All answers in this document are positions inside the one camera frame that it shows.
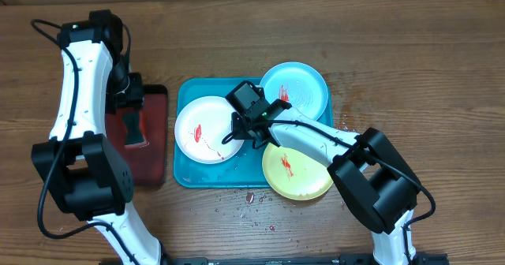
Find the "white plate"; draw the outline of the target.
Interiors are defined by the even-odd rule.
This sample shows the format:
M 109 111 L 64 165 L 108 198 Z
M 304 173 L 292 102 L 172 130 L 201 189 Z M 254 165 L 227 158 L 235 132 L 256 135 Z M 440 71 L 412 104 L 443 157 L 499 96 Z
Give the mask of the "white plate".
M 203 164 L 231 159 L 243 144 L 243 140 L 222 144 L 231 132 L 233 112 L 233 107 L 219 96 L 205 96 L 187 104 L 174 127 L 175 140 L 182 153 Z

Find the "dark green sponge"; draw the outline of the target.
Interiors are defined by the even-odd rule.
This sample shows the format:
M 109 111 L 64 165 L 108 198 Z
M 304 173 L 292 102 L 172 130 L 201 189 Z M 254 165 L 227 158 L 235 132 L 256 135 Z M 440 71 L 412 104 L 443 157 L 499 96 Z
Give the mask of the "dark green sponge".
M 140 113 L 124 113 L 122 120 L 126 128 L 125 146 L 138 147 L 142 145 L 145 142 L 145 138 L 140 129 Z

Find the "yellow-green plate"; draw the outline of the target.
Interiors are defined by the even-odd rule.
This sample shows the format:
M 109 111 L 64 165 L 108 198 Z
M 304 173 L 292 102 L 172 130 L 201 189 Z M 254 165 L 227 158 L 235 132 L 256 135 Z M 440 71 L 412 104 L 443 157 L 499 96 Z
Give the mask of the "yellow-green plate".
M 274 144 L 264 150 L 262 169 L 271 188 L 291 200 L 315 199 L 333 185 L 325 166 L 299 151 Z

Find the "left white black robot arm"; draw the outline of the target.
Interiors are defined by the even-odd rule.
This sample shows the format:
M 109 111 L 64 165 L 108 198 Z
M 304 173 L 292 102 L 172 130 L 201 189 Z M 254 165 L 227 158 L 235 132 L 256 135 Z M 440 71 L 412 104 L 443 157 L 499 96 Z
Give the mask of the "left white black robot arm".
M 123 264 L 169 264 L 133 205 L 165 180 L 167 89 L 130 69 L 131 35 L 110 10 L 58 26 L 64 77 L 49 139 L 32 147 L 41 197 L 98 230 Z

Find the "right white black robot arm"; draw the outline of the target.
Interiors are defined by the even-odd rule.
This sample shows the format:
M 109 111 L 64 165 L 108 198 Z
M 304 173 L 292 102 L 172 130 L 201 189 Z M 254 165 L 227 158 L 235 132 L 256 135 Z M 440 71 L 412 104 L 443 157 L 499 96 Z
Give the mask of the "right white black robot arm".
M 334 129 L 281 99 L 269 103 L 263 88 L 247 80 L 226 101 L 234 111 L 224 143 L 251 140 L 254 148 L 273 144 L 320 163 L 356 220 L 372 232 L 376 263 L 413 263 L 410 226 L 421 183 L 383 133 Z

